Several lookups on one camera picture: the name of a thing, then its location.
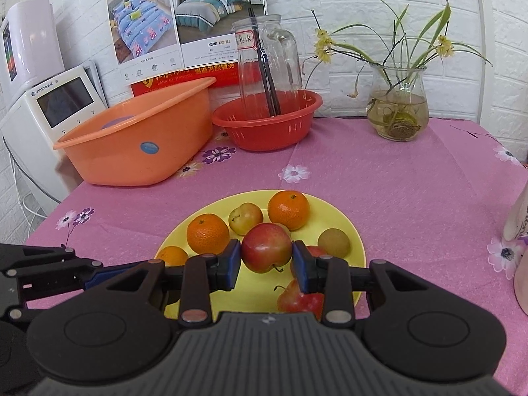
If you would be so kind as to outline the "white cylindrical appliance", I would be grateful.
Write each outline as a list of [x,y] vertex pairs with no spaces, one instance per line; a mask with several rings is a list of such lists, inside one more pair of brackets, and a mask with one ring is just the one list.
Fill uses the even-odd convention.
[[13,5],[1,24],[1,88],[10,107],[27,90],[64,71],[49,0]]

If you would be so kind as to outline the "red apple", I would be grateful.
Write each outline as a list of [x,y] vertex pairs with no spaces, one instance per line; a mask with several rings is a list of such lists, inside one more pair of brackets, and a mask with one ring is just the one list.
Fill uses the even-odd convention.
[[244,236],[241,255],[253,273],[266,274],[272,269],[283,272],[292,252],[292,240],[281,226],[259,223]]

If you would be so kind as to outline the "pink floral tablecloth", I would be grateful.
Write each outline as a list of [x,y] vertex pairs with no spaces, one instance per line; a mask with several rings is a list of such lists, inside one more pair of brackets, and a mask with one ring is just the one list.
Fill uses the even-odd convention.
[[527,392],[527,318],[514,296],[500,237],[527,172],[482,127],[433,119],[400,143],[364,119],[320,118],[294,147],[250,153],[216,131],[178,174],[146,188],[84,183],[29,237],[67,245],[105,265],[155,256],[185,218],[258,189],[294,189],[327,201],[358,230],[368,258],[383,258],[492,312],[508,345],[496,377]]

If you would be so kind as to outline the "white tumbler cup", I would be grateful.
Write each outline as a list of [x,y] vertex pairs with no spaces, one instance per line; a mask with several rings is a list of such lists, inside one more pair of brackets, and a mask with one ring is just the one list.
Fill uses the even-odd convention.
[[502,232],[502,238],[504,241],[512,241],[514,245],[523,249],[523,253],[519,256],[518,265],[514,271],[514,296],[524,315],[527,315],[528,313],[527,205],[528,184],[525,184],[523,190],[508,213],[508,218]]

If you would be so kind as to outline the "mandarin back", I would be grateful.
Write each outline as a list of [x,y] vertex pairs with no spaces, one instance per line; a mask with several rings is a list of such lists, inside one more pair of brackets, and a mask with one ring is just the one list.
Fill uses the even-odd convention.
[[311,208],[302,192],[281,190],[271,197],[267,211],[271,223],[280,223],[290,231],[297,231],[308,222]]

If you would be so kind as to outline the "mandarin middle left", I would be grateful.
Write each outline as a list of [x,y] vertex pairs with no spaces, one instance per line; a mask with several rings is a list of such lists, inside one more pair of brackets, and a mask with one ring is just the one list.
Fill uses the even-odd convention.
[[200,214],[188,224],[186,239],[195,253],[218,255],[229,243],[230,232],[216,214]]

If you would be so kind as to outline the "yellow plate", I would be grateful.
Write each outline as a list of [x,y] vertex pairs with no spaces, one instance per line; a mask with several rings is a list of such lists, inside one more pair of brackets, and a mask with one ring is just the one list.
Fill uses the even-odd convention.
[[[227,221],[230,212],[235,207],[250,202],[261,209],[265,216],[264,220],[267,221],[267,205],[276,193],[275,189],[253,190],[212,202],[190,214],[182,223],[179,223],[159,248],[176,246],[184,249],[189,256],[194,256],[196,253],[187,242],[186,231],[188,224],[196,216],[214,214]],[[329,228],[340,229],[347,234],[351,243],[351,250],[346,256],[346,261],[350,266],[365,267],[366,255],[362,239],[348,217],[321,198],[310,194],[306,198],[311,206],[310,219],[303,228],[293,233],[292,239],[303,241],[305,245],[314,245],[324,230]],[[278,311],[277,299],[281,293],[278,286],[286,287],[292,280],[293,275],[290,272],[290,266],[285,266],[281,273],[273,269],[266,274],[255,274],[246,266],[241,265],[233,290],[219,290],[210,295],[213,316],[217,316],[222,311],[275,313]]]

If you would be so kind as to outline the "round brown pear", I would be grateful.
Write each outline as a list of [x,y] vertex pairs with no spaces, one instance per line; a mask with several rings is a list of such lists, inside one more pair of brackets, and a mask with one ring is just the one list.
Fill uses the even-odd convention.
[[318,247],[330,256],[345,258],[351,251],[351,241],[342,230],[329,228],[319,235]]

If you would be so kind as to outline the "orange plastic basin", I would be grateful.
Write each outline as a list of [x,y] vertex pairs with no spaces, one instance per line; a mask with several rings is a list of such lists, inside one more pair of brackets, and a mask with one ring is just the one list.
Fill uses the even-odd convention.
[[133,97],[92,116],[54,143],[83,180],[149,186],[191,160],[213,134],[206,77]]

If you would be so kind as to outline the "mandarin front left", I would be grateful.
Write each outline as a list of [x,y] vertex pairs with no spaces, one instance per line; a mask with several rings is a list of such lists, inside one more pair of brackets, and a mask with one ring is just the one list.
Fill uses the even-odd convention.
[[177,246],[166,246],[157,253],[157,259],[162,260],[167,267],[184,266],[189,255]]

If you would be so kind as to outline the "glass pitcher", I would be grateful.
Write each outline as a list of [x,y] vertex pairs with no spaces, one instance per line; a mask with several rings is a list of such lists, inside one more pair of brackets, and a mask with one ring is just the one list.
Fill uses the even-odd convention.
[[303,85],[294,34],[281,26],[280,15],[256,15],[233,24],[238,51],[243,118],[284,116],[299,109]]

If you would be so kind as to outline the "glass vase with plant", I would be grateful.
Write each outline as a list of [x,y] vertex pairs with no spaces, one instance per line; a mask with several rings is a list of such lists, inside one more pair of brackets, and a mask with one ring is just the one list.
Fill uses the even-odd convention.
[[[392,14],[390,40],[383,39],[377,30],[364,22],[352,22],[329,31],[316,20],[312,56],[316,63],[304,85],[308,86],[318,67],[331,63],[334,56],[361,63],[364,68],[372,70],[371,90],[366,105],[369,123],[381,138],[407,142],[414,140],[430,120],[423,83],[423,74],[429,63],[452,58],[455,54],[470,54],[486,65],[492,65],[492,61],[477,48],[447,36],[452,16],[449,2],[430,17],[418,34],[411,36],[404,25],[408,9],[397,12],[386,0],[377,1]],[[352,29],[365,29],[373,33],[385,48],[384,58],[377,61],[358,46],[337,40],[338,35]]]

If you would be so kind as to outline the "red plastic colander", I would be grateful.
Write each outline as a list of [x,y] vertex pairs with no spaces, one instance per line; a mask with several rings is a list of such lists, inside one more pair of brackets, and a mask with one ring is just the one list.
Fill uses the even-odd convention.
[[285,149],[303,140],[310,132],[322,97],[310,90],[301,90],[297,97],[298,109],[285,115],[247,119],[241,98],[219,106],[212,114],[212,122],[223,128],[230,140],[251,152]]

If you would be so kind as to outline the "white device with screen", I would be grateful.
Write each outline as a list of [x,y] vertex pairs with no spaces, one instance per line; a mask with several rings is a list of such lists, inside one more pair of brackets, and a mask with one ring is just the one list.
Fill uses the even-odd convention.
[[60,137],[107,109],[98,70],[78,65],[21,94],[1,121],[7,151],[46,215],[81,183]]

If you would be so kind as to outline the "red apple front plate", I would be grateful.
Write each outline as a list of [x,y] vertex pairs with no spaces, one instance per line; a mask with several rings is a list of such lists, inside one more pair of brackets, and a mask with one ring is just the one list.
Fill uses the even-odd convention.
[[281,313],[312,313],[319,321],[323,311],[325,296],[321,293],[306,294],[301,292],[296,279],[290,281],[287,287],[277,285],[275,291],[280,294],[277,299],[277,309]]

